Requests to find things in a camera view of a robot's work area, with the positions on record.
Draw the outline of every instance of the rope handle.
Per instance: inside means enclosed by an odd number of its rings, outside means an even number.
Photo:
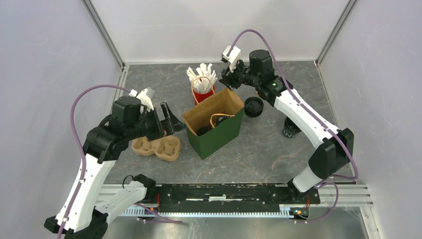
[[[199,104],[199,102],[198,102],[198,100],[197,100],[197,98],[195,97],[195,94],[194,94],[194,83],[195,83],[195,81],[197,81],[197,80],[199,80],[199,79],[201,79],[201,78],[205,78],[205,79],[207,79],[207,80],[210,82],[210,85],[212,85],[211,80],[210,80],[208,77],[206,77],[206,76],[198,76],[198,77],[196,77],[196,78],[192,81],[192,84],[191,84],[192,95],[194,95],[194,99],[195,99],[195,102],[196,102],[197,104]],[[212,93],[215,95],[215,90],[214,90],[214,87],[211,87],[211,90],[212,90]]]
[[[219,114],[219,113],[212,114],[211,117],[210,117],[210,123],[211,123],[212,128],[215,128],[214,124],[212,123],[212,117],[214,117],[214,116],[228,116],[228,117],[233,117],[234,115],[226,115],[226,114]]]

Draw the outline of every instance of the purple cable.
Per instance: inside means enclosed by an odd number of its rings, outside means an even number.
[[[149,213],[154,214],[155,216],[162,218],[164,221],[145,221],[145,223],[176,223],[176,224],[183,224],[182,221],[175,221],[175,220],[171,220],[169,218],[165,218],[161,215],[159,215],[158,213],[154,212],[153,210],[149,209],[147,206],[144,206],[140,203],[135,203],[135,205],[140,206],[142,208],[144,208],[145,210],[147,210]]]
[[[86,90],[84,90],[80,95],[78,95],[78,97],[76,97],[75,101],[73,102],[72,108],[70,109],[70,128],[72,129],[72,134],[73,137],[76,140],[76,145],[78,146],[79,149],[79,153],[81,154],[81,163],[82,163],[82,171],[81,171],[81,176],[79,177],[79,180],[83,180],[85,178],[85,171],[87,168],[87,158],[85,156],[84,153],[84,148],[82,147],[82,143],[81,140],[79,139],[78,133],[76,132],[76,128],[75,128],[75,119],[74,119],[74,115],[75,115],[75,107],[76,104],[78,103],[78,101],[82,98],[82,96],[84,96],[86,93],[98,89],[98,88],[116,88],[119,90],[123,90],[126,92],[130,92],[130,90],[120,87],[120,86],[115,86],[115,85],[97,85],[97,86],[93,86],[91,88],[88,88]],[[75,199],[79,193],[79,190],[82,186],[82,183],[79,181],[79,183],[76,185],[76,189],[69,201],[69,204],[67,205],[65,214],[63,216],[63,218],[67,218],[69,216],[70,210],[73,206],[73,203],[75,202]],[[62,221],[62,224],[60,225],[59,231],[57,232],[57,239],[60,239],[62,236],[62,232],[63,232],[63,228],[65,227],[66,222]]]
[[[306,220],[305,222],[295,220],[295,223],[307,224],[307,223],[311,223],[311,222],[316,222],[316,221],[319,221],[321,219],[324,219],[324,218],[328,217],[334,211],[334,208],[335,208],[335,206],[337,205],[337,202],[338,202],[338,187],[337,187],[337,185],[335,183],[321,183],[320,186],[319,186],[319,188],[322,188],[323,186],[326,186],[326,185],[333,185],[334,188],[335,188],[335,200],[334,200],[334,204],[332,205],[332,207],[330,208],[330,210],[325,215],[323,215],[323,216],[321,216],[319,218],[315,218],[315,219],[311,219],[311,220]]]
[[[324,127],[335,138],[335,140],[337,140],[337,142],[340,144],[341,148],[346,153],[347,157],[350,160],[350,163],[353,166],[353,171],[354,171],[355,175],[353,177],[348,177],[348,176],[333,174],[333,176],[334,177],[343,178],[343,179],[353,180],[353,181],[357,180],[358,177],[359,177],[359,171],[358,171],[357,166],[356,166],[356,163],[353,160],[353,157],[352,157],[351,153],[349,152],[349,150],[347,149],[346,145],[343,143],[343,141],[341,141],[341,139],[337,136],[337,134],[335,134],[331,129],[328,129],[328,126],[323,121],[321,121],[308,107],[306,107],[304,104],[302,104],[302,102],[300,101],[300,99],[293,93],[293,91],[290,88],[289,84],[287,84],[287,78],[286,78],[286,76],[284,75],[283,71],[281,70],[281,67],[279,66],[278,62],[276,61],[276,57],[274,56],[274,52],[271,50],[271,47],[268,44],[267,40],[265,40],[265,38],[259,32],[257,32],[256,30],[253,30],[253,29],[246,29],[246,30],[242,31],[241,33],[239,33],[239,35],[236,37],[236,39],[234,40],[233,44],[231,45],[230,49],[228,50],[227,56],[230,55],[230,53],[233,50],[233,47],[236,45],[237,41],[246,32],[253,32],[253,33],[257,34],[261,38],[261,40],[264,42],[265,46],[267,47],[268,51],[270,52],[271,57],[274,60],[274,64],[276,65],[276,68],[277,68],[278,72],[281,75],[281,78],[282,78],[282,80],[284,82],[284,85],[287,87],[287,91],[289,91],[289,93],[293,97],[293,99],[295,99],[295,101],[300,106],[302,106],[302,108],[306,112],[308,112],[316,121],[318,121],[318,123],[320,123],[321,126]]]

